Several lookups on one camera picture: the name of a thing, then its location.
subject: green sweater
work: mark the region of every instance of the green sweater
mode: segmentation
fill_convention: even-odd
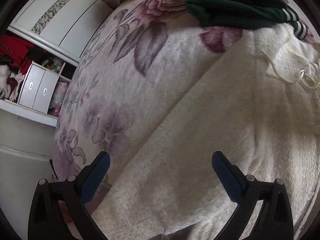
[[[256,30],[285,22],[294,28],[305,27],[303,24],[293,24],[299,16],[291,8],[265,8],[230,0],[187,0],[187,9],[204,27],[229,26]]]

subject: drawer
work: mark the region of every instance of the drawer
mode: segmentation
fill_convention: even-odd
[[[42,77],[44,76],[45,70],[39,68],[36,65],[32,65],[27,76],[27,79],[23,85],[21,96],[19,99],[19,104],[32,108],[33,103],[38,92]]]
[[[47,114],[54,88],[58,82],[59,75],[51,70],[46,70],[41,80],[33,109]]]

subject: white fluffy blanket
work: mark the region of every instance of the white fluffy blanket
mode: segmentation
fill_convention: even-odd
[[[198,223],[190,239],[212,240],[235,208],[211,167],[217,150],[244,174],[284,180],[296,230],[319,178],[320,107],[316,90],[291,81],[301,70],[318,74],[311,63],[319,52],[286,24],[245,32],[172,109],[93,214],[108,239],[148,239]]]

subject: floral blanket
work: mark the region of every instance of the floral blanket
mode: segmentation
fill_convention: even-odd
[[[88,44],[63,102],[53,150],[59,179],[77,175],[107,151],[111,167],[89,204],[96,209],[156,128],[243,32],[201,28],[185,0],[119,6]]]

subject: red clothing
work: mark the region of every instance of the red clothing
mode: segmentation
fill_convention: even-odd
[[[16,81],[14,78],[8,78],[7,79],[7,84],[10,85],[11,87],[11,91],[10,91],[10,95],[12,94],[12,92],[16,89],[16,87],[18,86],[18,81]]]
[[[8,55],[14,61],[11,66],[18,66],[21,74],[25,75],[32,63],[32,61],[26,57],[29,52],[27,47],[33,48],[34,45],[19,37],[6,34],[2,36],[0,43],[0,54]]]

